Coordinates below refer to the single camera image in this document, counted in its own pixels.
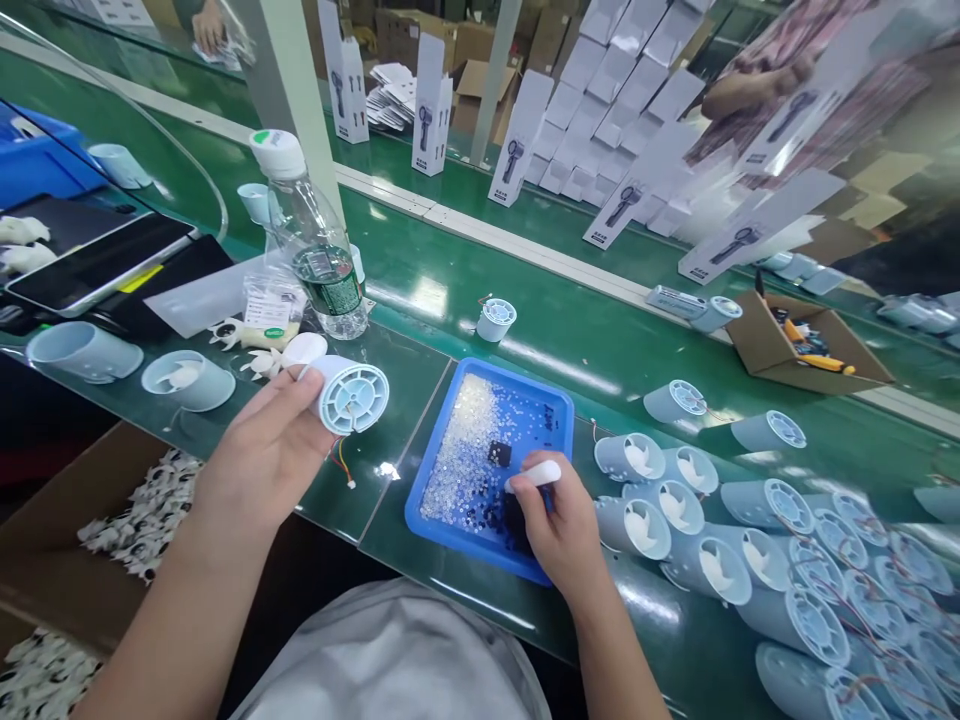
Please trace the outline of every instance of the white product box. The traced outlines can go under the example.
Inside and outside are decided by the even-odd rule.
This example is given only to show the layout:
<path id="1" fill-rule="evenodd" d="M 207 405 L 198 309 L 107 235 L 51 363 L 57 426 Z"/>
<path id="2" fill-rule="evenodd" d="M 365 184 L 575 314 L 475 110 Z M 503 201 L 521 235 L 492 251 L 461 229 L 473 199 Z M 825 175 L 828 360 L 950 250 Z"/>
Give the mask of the white product box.
<path id="1" fill-rule="evenodd" d="M 577 167 L 583 168 L 591 175 L 597 175 L 600 172 L 601 166 L 606 163 L 607 157 L 609 157 L 612 152 L 612 149 L 595 137 L 591 138 L 590 142 L 587 143 L 584 153 L 580 156 L 580 160 L 577 162 Z"/>
<path id="2" fill-rule="evenodd" d="M 630 166 L 633 165 L 633 161 L 637 159 L 637 156 L 631 152 L 628 152 L 624 148 L 617 148 L 612 153 L 607 155 L 606 160 L 603 165 L 600 166 L 599 175 L 602 175 L 607 180 L 611 180 L 614 183 L 619 184 L 623 180 L 624 175 L 627 174 L 627 170 L 630 169 Z"/>
<path id="3" fill-rule="evenodd" d="M 596 75 L 587 85 L 587 92 L 605 103 L 612 103 L 636 66 L 635 56 L 608 47 Z"/>
<path id="4" fill-rule="evenodd" d="M 664 168 L 675 167 L 699 137 L 696 128 L 678 122 L 664 123 L 643 152 L 637 156 L 623 180 L 587 228 L 583 239 L 606 250 L 627 224 L 635 218 L 646 196 L 656 197 L 663 182 Z M 644 217 L 652 218 L 659 203 L 643 203 Z"/>
<path id="5" fill-rule="evenodd" d="M 570 120 L 573 119 L 574 113 L 577 112 L 577 108 L 580 107 L 582 98 L 582 90 L 577 90 L 561 80 L 553 93 L 553 97 L 550 98 L 550 104 L 547 105 L 547 114 L 544 118 L 561 130 L 566 130 Z"/>
<path id="6" fill-rule="evenodd" d="M 612 47 L 637 57 L 667 12 L 667 0 L 631 0 L 610 39 Z"/>
<path id="7" fill-rule="evenodd" d="M 636 110 L 639 115 L 657 94 L 669 74 L 670 68 L 664 67 L 653 58 L 641 55 L 640 61 L 620 91 L 617 102 Z"/>
<path id="8" fill-rule="evenodd" d="M 559 194 L 563 186 L 566 185 L 567 180 L 570 179 L 572 173 L 572 167 L 558 163 L 556 160 L 551 160 L 550 164 L 547 165 L 547 171 L 540 179 L 540 187 L 552 193 Z"/>
<path id="9" fill-rule="evenodd" d="M 580 32 L 583 32 L 583 25 L 580 26 Z M 573 52 L 570 53 L 570 59 L 560 73 L 560 82 L 583 92 L 596 74 L 606 53 L 606 46 L 580 35 L 573 46 Z"/>
<path id="10" fill-rule="evenodd" d="M 570 177 L 567 179 L 567 182 L 564 183 L 563 188 L 560 190 L 560 194 L 570 198 L 571 200 L 580 202 L 583 200 L 584 191 L 592 187 L 596 179 L 596 175 L 587 172 L 583 168 L 576 167 L 573 169 L 573 172 L 570 173 Z"/>
<path id="11" fill-rule="evenodd" d="M 563 130 L 550 121 L 544 120 L 543 125 L 540 126 L 537 140 L 533 144 L 533 154 L 542 157 L 544 160 L 552 160 L 562 140 Z"/>
<path id="12" fill-rule="evenodd" d="M 413 118 L 412 166 L 424 175 L 436 175 L 443 170 L 446 159 L 446 141 L 450 129 L 451 96 L 448 99 L 443 86 L 453 81 L 443 76 L 443 40 L 420 33 L 417 51 L 417 103 Z"/>
<path id="13" fill-rule="evenodd" d="M 606 45 L 613 38 L 628 0 L 591 0 L 580 23 L 580 34 Z"/>
<path id="14" fill-rule="evenodd" d="M 660 88 L 660 92 L 647 106 L 646 112 L 661 120 L 676 120 L 697 95 L 703 90 L 704 82 L 686 70 L 677 70 Z"/>
<path id="15" fill-rule="evenodd" d="M 671 200 L 647 223 L 647 230 L 664 237 L 673 237 L 677 229 L 683 225 L 693 213 L 690 206 L 682 200 Z"/>
<path id="16" fill-rule="evenodd" d="M 701 22 L 703 13 L 684 2 L 673 3 L 657 25 L 653 37 L 644 46 L 643 54 L 664 67 L 670 67 L 690 42 Z"/>
<path id="17" fill-rule="evenodd" d="M 600 127 L 594 137 L 611 148 L 620 146 L 624 130 L 639 118 L 636 110 L 626 107 L 617 100 L 600 121 Z"/>
<path id="18" fill-rule="evenodd" d="M 337 137 L 349 143 L 367 142 L 370 128 L 367 127 L 367 95 L 363 88 L 360 46 L 354 38 L 340 38 L 340 17 L 334 3 L 318 0 L 317 9 Z"/>
<path id="19" fill-rule="evenodd" d="M 523 176 L 523 179 L 528 183 L 539 185 L 549 164 L 549 160 L 544 160 L 542 157 L 534 155 L 530 158 L 530 167 L 527 168 L 527 174 Z"/>
<path id="20" fill-rule="evenodd" d="M 510 207 L 520 195 L 552 90 L 552 78 L 533 70 L 524 73 L 487 194 L 494 202 Z"/>
<path id="21" fill-rule="evenodd" d="M 900 9 L 886 2 L 852 17 L 817 59 L 813 75 L 743 152 L 740 169 L 778 176 L 871 69 L 871 45 Z"/>
<path id="22" fill-rule="evenodd" d="M 762 243 L 844 185 L 844 180 L 830 173 L 809 169 L 798 173 L 766 199 L 754 192 L 727 218 L 722 228 L 680 259 L 677 272 L 706 285 L 738 264 L 741 258 L 756 254 Z"/>
<path id="23" fill-rule="evenodd" d="M 598 100 L 592 95 L 584 95 L 580 101 L 580 107 L 570 119 L 567 132 L 587 138 L 593 137 L 609 107 L 610 105 L 603 100 Z"/>
<path id="24" fill-rule="evenodd" d="M 616 189 L 617 183 L 613 180 L 607 180 L 607 178 L 597 175 L 596 180 L 593 182 L 593 187 L 584 190 L 583 199 L 594 207 L 601 208 L 606 204 L 607 200 L 610 199 L 610 196 Z"/>
<path id="25" fill-rule="evenodd" d="M 620 145 L 634 155 L 639 155 L 663 125 L 664 123 L 659 118 L 650 113 L 643 113 L 624 128 L 620 134 Z"/>

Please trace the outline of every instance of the cardboard box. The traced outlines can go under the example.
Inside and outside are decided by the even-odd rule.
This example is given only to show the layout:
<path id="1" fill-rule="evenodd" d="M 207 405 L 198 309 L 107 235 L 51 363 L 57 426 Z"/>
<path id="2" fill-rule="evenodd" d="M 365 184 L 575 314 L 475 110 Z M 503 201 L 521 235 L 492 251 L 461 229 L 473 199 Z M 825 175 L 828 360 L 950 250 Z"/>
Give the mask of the cardboard box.
<path id="1" fill-rule="evenodd" d="M 420 33 L 440 38 L 444 44 L 443 71 L 455 67 L 457 24 L 420 10 L 377 10 L 377 45 L 380 62 L 398 62 L 417 74 Z"/>
<path id="2" fill-rule="evenodd" d="M 0 609 L 110 656 L 147 588 L 120 563 L 80 547 L 77 531 L 129 507 L 168 449 L 120 423 L 0 526 Z"/>
<path id="3" fill-rule="evenodd" d="M 477 127 L 477 116 L 480 114 L 480 98 L 483 95 L 483 84 L 489 73 L 489 63 L 479 60 L 468 60 L 462 67 L 457 68 L 453 76 L 456 108 L 453 111 L 451 127 L 472 134 Z M 517 93 L 517 71 L 513 68 L 504 68 L 503 78 L 500 80 L 500 90 L 497 93 L 497 110 L 490 126 L 490 140 L 497 145 L 503 144 L 507 134 L 507 124 L 510 122 L 510 113 Z"/>
<path id="4" fill-rule="evenodd" d="M 573 53 L 573 46 L 577 44 L 577 38 L 580 37 L 580 24 L 583 17 L 580 15 L 570 18 L 570 26 L 567 28 L 567 34 L 563 37 L 563 44 L 560 46 L 560 52 L 557 55 L 557 62 L 553 66 L 553 79 L 559 80 L 563 74 L 563 69 L 567 66 L 567 61 Z"/>
<path id="5" fill-rule="evenodd" d="M 550 75 L 560 48 L 570 27 L 570 15 L 557 8 L 544 8 L 540 13 L 540 22 L 537 23 L 537 32 L 533 36 L 530 54 L 527 57 L 527 69 L 544 75 Z"/>
<path id="6" fill-rule="evenodd" d="M 824 395 L 849 395 L 896 382 L 833 310 L 769 293 L 764 303 L 755 290 L 745 292 L 734 300 L 743 308 L 743 316 L 727 325 L 727 332 L 747 372 L 754 377 Z M 809 322 L 827 342 L 830 354 L 856 367 L 856 374 L 842 375 L 801 365 L 793 343 L 770 314 L 771 307 L 788 310 L 793 320 Z"/>

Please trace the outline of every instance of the box flap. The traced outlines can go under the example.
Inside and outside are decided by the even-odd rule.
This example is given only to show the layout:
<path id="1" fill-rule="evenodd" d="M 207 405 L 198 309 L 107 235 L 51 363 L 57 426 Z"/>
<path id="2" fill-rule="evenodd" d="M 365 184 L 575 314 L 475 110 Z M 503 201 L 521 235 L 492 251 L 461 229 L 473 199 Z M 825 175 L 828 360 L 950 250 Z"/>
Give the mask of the box flap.
<path id="1" fill-rule="evenodd" d="M 460 81 L 457 83 L 456 93 L 461 97 L 473 97 L 480 99 L 483 96 L 483 84 L 489 73 L 490 64 L 480 60 L 467 60 L 460 71 Z M 497 102 L 503 100 L 507 94 L 510 83 L 516 77 L 517 71 L 511 67 L 504 68 L 503 78 L 500 81 L 500 91 L 497 94 Z"/>

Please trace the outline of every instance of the white cap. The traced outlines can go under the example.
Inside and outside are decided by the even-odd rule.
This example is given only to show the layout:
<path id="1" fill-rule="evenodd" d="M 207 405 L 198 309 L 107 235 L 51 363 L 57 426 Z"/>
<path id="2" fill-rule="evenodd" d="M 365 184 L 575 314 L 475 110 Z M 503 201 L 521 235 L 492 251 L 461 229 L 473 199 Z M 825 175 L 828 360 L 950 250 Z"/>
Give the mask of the white cap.
<path id="1" fill-rule="evenodd" d="M 250 149 L 260 170 L 271 180 L 293 180 L 307 174 L 300 141 L 286 130 L 257 130 L 250 135 Z"/>

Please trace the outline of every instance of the blue plastic tray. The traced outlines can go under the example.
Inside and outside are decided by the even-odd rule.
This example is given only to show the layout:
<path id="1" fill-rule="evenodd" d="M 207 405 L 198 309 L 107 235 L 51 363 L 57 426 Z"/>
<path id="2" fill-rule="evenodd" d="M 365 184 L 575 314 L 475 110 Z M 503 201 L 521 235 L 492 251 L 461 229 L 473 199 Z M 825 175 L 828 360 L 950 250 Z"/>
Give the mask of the blue plastic tray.
<path id="1" fill-rule="evenodd" d="M 83 136 L 75 127 L 32 110 L 18 109 L 95 165 L 84 151 Z M 49 137 L 14 142 L 16 133 L 10 122 L 15 117 L 12 110 L 0 106 L 0 209 L 19 205 L 37 195 L 72 198 L 107 184 L 100 173 Z"/>
<path id="2" fill-rule="evenodd" d="M 468 374 L 493 384 L 498 417 L 509 417 L 514 423 L 510 428 L 512 438 L 508 443 L 512 455 L 507 467 L 500 468 L 488 463 L 493 478 L 489 484 L 478 483 L 481 487 L 474 487 L 471 478 L 464 478 L 463 492 L 458 496 L 462 498 L 463 509 L 456 511 L 454 523 L 451 524 L 424 517 L 421 506 L 454 403 Z M 407 498 L 404 510 L 407 526 L 417 535 L 435 543 L 473 555 L 541 585 L 550 585 L 540 564 L 532 555 L 516 548 L 513 536 L 501 522 L 483 523 L 478 519 L 498 512 L 497 508 L 502 509 L 504 483 L 520 473 L 520 465 L 528 454 L 545 449 L 560 451 L 568 458 L 572 456 L 574 412 L 570 398 L 555 388 L 473 358 L 461 362 Z"/>

